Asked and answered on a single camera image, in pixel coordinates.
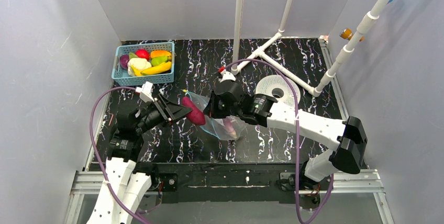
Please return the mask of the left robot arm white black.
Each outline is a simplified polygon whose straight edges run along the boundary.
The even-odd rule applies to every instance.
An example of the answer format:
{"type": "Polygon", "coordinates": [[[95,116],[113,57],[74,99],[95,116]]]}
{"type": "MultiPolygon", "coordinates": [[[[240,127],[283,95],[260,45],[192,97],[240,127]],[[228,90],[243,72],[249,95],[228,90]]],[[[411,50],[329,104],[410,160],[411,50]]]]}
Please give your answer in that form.
{"type": "Polygon", "coordinates": [[[116,115],[108,157],[100,164],[103,182],[88,223],[148,223],[138,207],[152,186],[154,165],[140,165],[138,156],[143,134],[163,124],[171,125],[194,113],[191,105],[180,105],[159,95],[145,107],[123,110],[116,115]]]}

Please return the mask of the clear zip top bag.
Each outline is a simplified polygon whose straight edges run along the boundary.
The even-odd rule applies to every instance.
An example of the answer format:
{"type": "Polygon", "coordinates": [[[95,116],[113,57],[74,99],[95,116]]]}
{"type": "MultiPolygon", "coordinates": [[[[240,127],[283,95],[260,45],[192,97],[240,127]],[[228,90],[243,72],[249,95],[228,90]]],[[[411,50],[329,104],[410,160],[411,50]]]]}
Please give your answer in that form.
{"type": "MultiPolygon", "coordinates": [[[[203,111],[208,104],[209,98],[195,94],[183,89],[185,96],[199,109],[203,111]]],[[[246,129],[247,124],[235,116],[229,116],[224,119],[212,119],[205,116],[206,124],[200,128],[206,133],[215,136],[219,140],[237,140],[241,133],[246,129]]]]}

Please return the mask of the yellow banana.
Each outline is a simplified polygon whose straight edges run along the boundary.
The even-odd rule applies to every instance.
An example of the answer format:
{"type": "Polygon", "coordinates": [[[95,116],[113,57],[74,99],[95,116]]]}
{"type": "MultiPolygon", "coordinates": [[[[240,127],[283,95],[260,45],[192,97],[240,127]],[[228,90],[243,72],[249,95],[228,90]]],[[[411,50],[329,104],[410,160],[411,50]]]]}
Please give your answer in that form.
{"type": "Polygon", "coordinates": [[[142,75],[157,75],[157,74],[161,74],[163,72],[167,72],[169,70],[171,70],[172,68],[172,62],[168,61],[168,62],[164,62],[161,63],[157,66],[152,66],[150,68],[147,68],[143,71],[141,71],[142,75]]]}
{"type": "Polygon", "coordinates": [[[137,69],[133,65],[131,65],[130,68],[131,68],[131,71],[133,72],[134,76],[142,76],[142,73],[139,69],[137,69]]]}

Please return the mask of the purple sweet potato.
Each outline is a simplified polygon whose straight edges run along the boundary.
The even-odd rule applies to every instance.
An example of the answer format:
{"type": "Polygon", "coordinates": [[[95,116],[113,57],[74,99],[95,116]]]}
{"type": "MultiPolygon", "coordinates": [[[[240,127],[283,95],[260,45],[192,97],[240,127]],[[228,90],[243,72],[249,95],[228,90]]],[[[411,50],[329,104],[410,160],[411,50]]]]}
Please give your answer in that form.
{"type": "Polygon", "coordinates": [[[181,104],[190,108],[192,111],[186,115],[186,118],[193,124],[203,126],[206,124],[205,115],[196,105],[186,96],[181,99],[181,104]]]}

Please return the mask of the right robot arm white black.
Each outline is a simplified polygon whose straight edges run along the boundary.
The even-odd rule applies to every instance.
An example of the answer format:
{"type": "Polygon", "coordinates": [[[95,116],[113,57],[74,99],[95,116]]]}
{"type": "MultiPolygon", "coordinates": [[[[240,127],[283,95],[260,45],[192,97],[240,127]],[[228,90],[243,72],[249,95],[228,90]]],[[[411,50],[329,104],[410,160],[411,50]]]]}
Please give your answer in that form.
{"type": "Polygon", "coordinates": [[[342,121],[296,110],[273,96],[249,95],[234,81],[223,81],[212,90],[203,113],[213,119],[235,116],[250,125],[299,133],[324,145],[326,151],[300,164],[296,179],[301,188],[316,185],[338,171],[361,171],[368,140],[357,117],[342,121]]]}

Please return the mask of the pink purple eggplant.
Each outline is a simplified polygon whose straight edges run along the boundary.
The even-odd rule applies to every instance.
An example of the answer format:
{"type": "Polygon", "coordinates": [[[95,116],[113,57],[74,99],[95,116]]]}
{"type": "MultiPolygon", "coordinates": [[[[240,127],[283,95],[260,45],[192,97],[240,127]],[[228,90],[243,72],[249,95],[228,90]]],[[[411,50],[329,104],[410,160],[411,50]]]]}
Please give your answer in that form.
{"type": "Polygon", "coordinates": [[[231,123],[230,118],[228,118],[228,117],[224,118],[223,123],[224,123],[225,131],[231,137],[231,139],[233,139],[233,140],[238,139],[238,135],[233,127],[233,124],[231,123]]]}

